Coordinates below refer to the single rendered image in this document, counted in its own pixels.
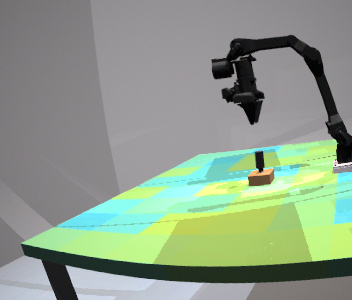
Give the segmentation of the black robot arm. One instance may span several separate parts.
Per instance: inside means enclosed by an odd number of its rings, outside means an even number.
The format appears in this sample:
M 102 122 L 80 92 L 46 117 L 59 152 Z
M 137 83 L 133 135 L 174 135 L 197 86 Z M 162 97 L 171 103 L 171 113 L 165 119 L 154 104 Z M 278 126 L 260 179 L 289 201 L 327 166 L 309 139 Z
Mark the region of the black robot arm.
M 314 74 L 318 88 L 322 95 L 324 106 L 328 113 L 328 122 L 325 124 L 328 127 L 328 134 L 336 140 L 336 158 L 338 164 L 352 162 L 352 136 L 347 133 L 347 129 L 343 120 L 339 116 L 336 109 L 331 89 L 324 74 L 323 63 L 320 52 L 297 39 L 294 35 L 283 37 L 263 38 L 263 39 L 243 39 L 236 38 L 230 42 L 230 51 L 226 58 L 212 59 L 212 74 L 214 79 L 223 79 L 232 77 L 234 67 L 236 67 L 237 77 L 241 75 L 252 75 L 252 62 L 256 61 L 251 53 L 260 50 L 277 49 L 277 48 L 293 48 L 300 56 L 304 58 L 311 73 Z M 247 57 L 243 57 L 249 55 Z M 240 57 L 240 61 L 237 61 Z M 243 57 L 243 58 L 241 58 Z M 232 61 L 236 60 L 236 61 Z M 232 62 L 231 62 L 232 61 Z M 222 99 L 227 103 L 233 102 L 233 95 L 241 94 L 239 86 L 234 82 L 232 88 L 221 89 Z

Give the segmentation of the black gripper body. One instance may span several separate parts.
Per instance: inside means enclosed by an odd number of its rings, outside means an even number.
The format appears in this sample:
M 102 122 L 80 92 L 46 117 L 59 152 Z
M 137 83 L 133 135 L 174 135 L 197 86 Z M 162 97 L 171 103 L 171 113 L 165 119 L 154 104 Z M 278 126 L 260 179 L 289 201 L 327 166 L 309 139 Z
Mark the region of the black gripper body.
M 264 93 L 257 90 L 254 74 L 238 76 L 236 83 L 238 83 L 241 94 L 233 95 L 234 104 L 253 103 L 259 101 L 258 99 L 264 99 Z

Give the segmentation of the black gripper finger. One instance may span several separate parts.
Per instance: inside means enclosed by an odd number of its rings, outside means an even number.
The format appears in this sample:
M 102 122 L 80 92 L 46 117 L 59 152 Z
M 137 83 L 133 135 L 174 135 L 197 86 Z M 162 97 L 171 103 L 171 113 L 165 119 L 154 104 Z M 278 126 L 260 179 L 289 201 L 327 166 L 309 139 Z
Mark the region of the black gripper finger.
M 255 120 L 254 122 L 259 122 L 258 121 L 258 118 L 259 118 L 259 115 L 260 115 L 260 111 L 261 111 L 261 105 L 262 105 L 262 100 L 259 100 L 259 101 L 254 101 L 254 102 L 257 102 L 257 106 L 256 106 L 256 116 L 255 116 Z
M 256 116 L 256 106 L 257 106 L 257 102 L 253 102 L 253 103 L 240 103 L 237 104 L 238 106 L 240 106 L 241 108 L 244 109 L 246 116 L 248 117 L 250 124 L 253 125 L 254 124 L 254 120 L 255 120 L 255 116 Z

